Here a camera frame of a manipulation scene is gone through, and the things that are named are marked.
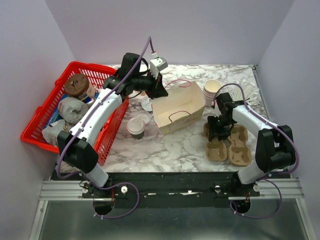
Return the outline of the white plastic cup lid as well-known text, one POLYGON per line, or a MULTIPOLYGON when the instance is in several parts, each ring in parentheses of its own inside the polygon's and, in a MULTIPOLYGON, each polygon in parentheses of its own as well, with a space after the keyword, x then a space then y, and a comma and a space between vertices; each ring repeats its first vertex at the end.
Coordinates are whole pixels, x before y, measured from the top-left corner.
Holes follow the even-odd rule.
POLYGON ((126 125, 127 130, 133 135, 139 135, 144 132, 146 127, 145 122, 140 118, 131 118, 126 125))

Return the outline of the black paper coffee cup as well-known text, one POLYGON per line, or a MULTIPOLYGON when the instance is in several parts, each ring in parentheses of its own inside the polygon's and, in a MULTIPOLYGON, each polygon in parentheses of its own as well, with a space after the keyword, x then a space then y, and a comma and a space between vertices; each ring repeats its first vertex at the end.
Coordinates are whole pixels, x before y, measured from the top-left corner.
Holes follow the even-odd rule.
POLYGON ((137 139, 137 140, 140 140, 144 137, 144 134, 145 132, 142 131, 140 133, 131 133, 131 136, 134 138, 134 139, 137 139))

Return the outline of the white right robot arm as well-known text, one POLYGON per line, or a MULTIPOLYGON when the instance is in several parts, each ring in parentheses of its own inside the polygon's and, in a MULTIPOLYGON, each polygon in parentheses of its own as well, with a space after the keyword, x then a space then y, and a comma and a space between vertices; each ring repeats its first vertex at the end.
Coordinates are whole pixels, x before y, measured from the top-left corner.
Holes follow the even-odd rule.
POLYGON ((273 170, 293 166, 300 161, 294 144, 292 129, 288 125, 277 125, 256 113, 244 100, 234 101, 229 93, 220 93, 214 102, 220 111, 219 116, 208 116, 208 140, 225 140, 232 135, 236 124, 244 126, 257 139, 255 160, 233 174, 230 191, 241 196, 248 185, 263 178, 273 170))

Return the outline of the pink and cream paper bag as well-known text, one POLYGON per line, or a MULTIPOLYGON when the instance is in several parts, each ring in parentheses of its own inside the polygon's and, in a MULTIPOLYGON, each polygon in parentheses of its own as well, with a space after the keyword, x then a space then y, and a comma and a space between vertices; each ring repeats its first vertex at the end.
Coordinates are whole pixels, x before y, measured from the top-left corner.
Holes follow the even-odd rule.
POLYGON ((172 86, 168 96, 152 99, 155 124, 162 134, 184 128, 202 117, 206 100, 196 81, 172 86))

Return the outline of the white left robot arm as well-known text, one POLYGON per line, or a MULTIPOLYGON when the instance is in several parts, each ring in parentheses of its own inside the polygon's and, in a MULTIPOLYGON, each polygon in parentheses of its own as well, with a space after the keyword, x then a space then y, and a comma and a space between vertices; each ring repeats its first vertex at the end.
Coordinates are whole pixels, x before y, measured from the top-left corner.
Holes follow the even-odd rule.
POLYGON ((146 92, 151 99, 169 95, 161 74, 168 67, 165 58, 153 52, 148 69, 140 71, 143 61, 140 55, 127 52, 120 68, 104 81, 98 98, 84 117, 69 132, 61 131, 57 136, 59 162, 78 168, 94 183, 93 191, 101 198, 110 194, 111 185, 107 182, 108 174, 98 163, 94 144, 106 121, 134 91, 146 92))

